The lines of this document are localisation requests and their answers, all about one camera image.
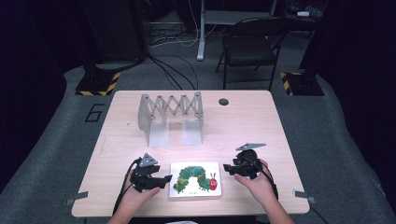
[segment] picture book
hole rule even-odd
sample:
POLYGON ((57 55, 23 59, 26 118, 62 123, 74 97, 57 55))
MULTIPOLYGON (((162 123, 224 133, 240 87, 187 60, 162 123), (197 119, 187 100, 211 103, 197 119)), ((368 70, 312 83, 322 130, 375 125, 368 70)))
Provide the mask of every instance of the picture book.
POLYGON ((221 195, 218 162, 174 162, 171 174, 171 198, 221 195))

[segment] forearm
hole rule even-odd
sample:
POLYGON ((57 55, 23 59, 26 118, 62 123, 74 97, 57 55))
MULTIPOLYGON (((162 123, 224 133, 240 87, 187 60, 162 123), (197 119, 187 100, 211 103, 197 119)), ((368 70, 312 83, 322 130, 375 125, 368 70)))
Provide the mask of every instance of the forearm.
POLYGON ((260 202, 262 208, 267 214, 271 224, 291 224, 294 221, 291 219, 289 214, 282 207, 280 202, 276 199, 275 196, 270 196, 262 200, 260 202))
POLYGON ((131 221, 133 216, 134 216, 134 213, 130 213, 129 211, 119 208, 119 210, 107 222, 107 224, 127 224, 131 221))

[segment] cable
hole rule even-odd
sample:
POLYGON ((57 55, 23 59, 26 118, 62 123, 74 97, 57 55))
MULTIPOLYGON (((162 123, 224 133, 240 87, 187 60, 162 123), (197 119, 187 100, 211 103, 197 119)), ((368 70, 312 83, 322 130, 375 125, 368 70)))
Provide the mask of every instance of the cable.
POLYGON ((265 177, 267 177, 268 181, 270 181, 270 184, 271 184, 271 187, 272 187, 272 189, 273 189, 273 192, 274 192, 276 198, 278 199, 279 196, 278 196, 278 194, 277 194, 276 184, 275 184, 275 182, 274 182, 274 178, 272 177, 271 172, 270 172, 270 170, 268 169, 268 167, 267 167, 266 165, 264 165, 262 162, 260 162, 260 164, 263 165, 263 166, 268 170, 268 173, 270 173, 270 176, 271 176, 271 177, 270 177, 267 173, 265 173, 264 170, 262 169, 262 167, 259 167, 259 166, 256 164, 256 162, 251 161, 251 160, 250 160, 249 158, 247 158, 247 157, 244 157, 244 156, 241 156, 241 157, 244 158, 245 160, 249 161, 249 162, 250 162, 251 164, 253 164, 254 166, 256 166, 256 168, 258 168, 259 171, 260 171, 263 175, 265 175, 265 177))
MULTIPOLYGON (((221 2, 220 11, 222 11, 223 8, 224 8, 224 0, 222 0, 222 2, 221 2)), ((210 33, 212 33, 212 31, 216 28, 216 26, 217 26, 217 25, 214 25, 214 26, 213 26, 213 28, 205 35, 205 38, 206 38, 207 36, 209 36, 210 33)))
POLYGON ((197 25, 197 21, 195 20, 194 13, 192 13, 191 0, 189 0, 189 7, 190 7, 190 12, 191 12, 191 15, 192 15, 192 19, 194 20, 194 25, 195 25, 195 30, 196 30, 196 37, 195 37, 195 40, 194 40, 190 45, 183 45, 183 44, 180 42, 180 44, 181 44, 182 46, 184 46, 184 47, 191 47, 193 44, 195 44, 195 42, 196 42, 197 40, 199 40, 198 25, 197 25))
POLYGON ((192 85, 192 88, 194 89, 194 90, 199 90, 199 84, 198 84, 198 76, 196 75, 196 73, 195 73, 195 71, 194 71, 194 68, 192 67, 192 65, 191 65, 191 63, 189 63, 189 61, 187 61, 187 60, 185 60, 185 59, 183 59, 183 58, 181 58, 181 57, 179 57, 179 56, 177 56, 177 55, 168 55, 168 54, 161 54, 161 55, 156 55, 157 57, 162 57, 162 56, 166 56, 166 57, 176 57, 176 58, 179 58, 180 60, 182 60, 182 61, 184 61, 185 63, 187 63, 189 66, 190 66, 190 68, 191 68, 191 71, 192 71, 192 73, 194 74, 194 77, 195 77, 195 82, 196 82, 196 88, 194 88, 194 86, 192 85, 192 83, 190 82, 190 84, 192 85))
POLYGON ((183 30, 181 21, 176 26, 180 26, 180 31, 175 30, 176 27, 174 27, 173 29, 154 29, 154 30, 152 30, 151 35, 153 35, 153 37, 149 41, 149 45, 151 47, 153 47, 153 46, 162 44, 163 41, 165 41, 167 39, 184 38, 184 37, 188 36, 187 32, 183 30), (167 32, 172 32, 172 33, 177 33, 177 34, 167 35, 166 34, 167 32))
POLYGON ((172 77, 172 75, 163 67, 162 64, 160 64, 159 62, 157 62, 156 58, 152 57, 151 55, 148 56, 155 64, 157 64, 159 67, 161 67, 161 69, 163 70, 163 72, 165 73, 165 77, 166 79, 168 79, 169 83, 177 90, 177 87, 169 80, 169 77, 172 78, 172 80, 174 80, 174 82, 177 84, 177 86, 183 90, 180 85, 178 85, 178 83, 175 81, 175 79, 172 77))
POLYGON ((314 211, 321 219, 324 223, 328 224, 328 222, 326 221, 326 219, 324 218, 323 215, 320 214, 320 212, 317 211, 317 209, 315 209, 311 203, 309 203, 309 208, 312 209, 312 211, 314 211))
POLYGON ((186 33, 186 31, 182 31, 179 34, 176 35, 166 35, 166 34, 158 34, 158 37, 155 36, 151 39, 150 43, 149 43, 149 47, 150 48, 156 48, 162 45, 166 45, 166 44, 181 44, 181 43, 187 43, 187 42, 196 42, 196 37, 193 40, 181 40, 181 38, 185 38, 188 37, 189 35, 186 33), (176 39, 177 41, 169 41, 169 42, 164 42, 165 40, 168 39, 176 39))
MULTIPOLYGON (((174 57, 178 57, 178 56, 176 56, 176 55, 163 55, 163 56, 174 56, 174 57)), ((181 86, 177 83, 177 81, 173 78, 173 76, 166 70, 166 68, 164 67, 164 65, 167 66, 167 67, 169 67, 169 68, 171 68, 172 70, 174 70, 175 72, 177 72, 179 75, 181 75, 182 77, 184 77, 184 78, 191 84, 192 89, 193 89, 193 90, 196 90, 195 87, 194 87, 194 85, 192 84, 192 82, 191 82, 186 76, 184 76, 184 75, 181 74, 179 71, 177 71, 174 67, 172 67, 171 65, 169 65, 169 64, 167 64, 167 63, 165 63, 165 62, 163 62, 163 61, 161 61, 161 60, 159 60, 159 59, 153 57, 152 55, 149 55, 148 57, 149 57, 154 63, 156 63, 158 66, 161 67, 161 69, 164 71, 165 76, 166 76, 166 78, 168 79, 169 83, 170 83, 175 89, 177 89, 177 87, 171 82, 171 80, 169 80, 169 77, 175 82, 175 84, 179 87, 180 90, 183 90, 183 89, 181 88, 181 86)), ((197 76, 196 76, 196 74, 195 74, 194 71, 193 71, 193 73, 194 73, 194 75, 195 75, 195 79, 196 79, 197 87, 198 87, 198 78, 197 78, 197 76)))
POLYGON ((134 160, 134 162, 132 162, 132 164, 131 164, 131 165, 129 166, 129 168, 128 168, 128 171, 126 172, 126 175, 125 175, 124 180, 123 180, 123 182, 122 182, 122 187, 121 187, 121 190, 120 190, 119 197, 117 198, 116 203, 114 204, 113 215, 116 213, 117 209, 119 208, 120 202, 121 202, 122 197, 123 197, 123 195, 125 194, 126 190, 127 190, 128 188, 130 188, 130 187, 132 186, 132 184, 133 184, 133 183, 132 183, 126 190, 123 190, 124 187, 125 187, 125 183, 126 183, 126 181, 127 181, 127 179, 128 179, 129 173, 131 173, 132 167, 133 167, 135 164, 137 164, 138 161, 139 161, 139 159, 134 160))

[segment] yellow black striped tape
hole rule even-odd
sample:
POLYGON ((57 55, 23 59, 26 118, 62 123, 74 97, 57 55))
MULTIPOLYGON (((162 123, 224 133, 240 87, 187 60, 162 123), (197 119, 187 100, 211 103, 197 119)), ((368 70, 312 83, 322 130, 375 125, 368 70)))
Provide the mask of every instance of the yellow black striped tape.
POLYGON ((290 75, 300 75, 301 73, 280 73, 280 77, 282 78, 282 82, 283 82, 283 87, 285 88, 286 94, 287 95, 293 95, 293 92, 291 91, 291 87, 290 84, 288 82, 288 79, 286 78, 286 74, 290 74, 290 75))
POLYGON ((114 88, 116 87, 119 77, 120 77, 120 73, 114 75, 106 91, 76 91, 76 95, 109 95, 111 94, 111 92, 113 92, 114 88))

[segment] person's arm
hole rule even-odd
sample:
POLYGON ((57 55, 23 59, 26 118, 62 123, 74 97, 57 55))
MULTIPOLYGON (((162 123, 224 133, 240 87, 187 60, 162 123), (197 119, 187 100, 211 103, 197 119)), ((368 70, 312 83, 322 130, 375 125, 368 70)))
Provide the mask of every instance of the person's arm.
POLYGON ((138 192, 131 186, 131 173, 128 177, 128 181, 125 183, 125 188, 127 189, 122 196, 122 200, 117 209, 117 212, 113 215, 113 217, 107 222, 107 224, 124 224, 129 223, 132 217, 140 210, 142 205, 158 192, 160 192, 160 188, 155 188, 151 190, 144 191, 142 193, 138 192))
MULTIPOLYGON (((270 175, 268 169, 263 166, 262 169, 265 173, 270 175)), ((248 188, 251 195, 256 199, 264 209, 271 224, 289 224, 294 223, 289 214, 285 211, 282 205, 277 200, 271 183, 263 174, 259 174, 254 179, 247 179, 241 175, 235 174, 233 177, 242 185, 248 188)))

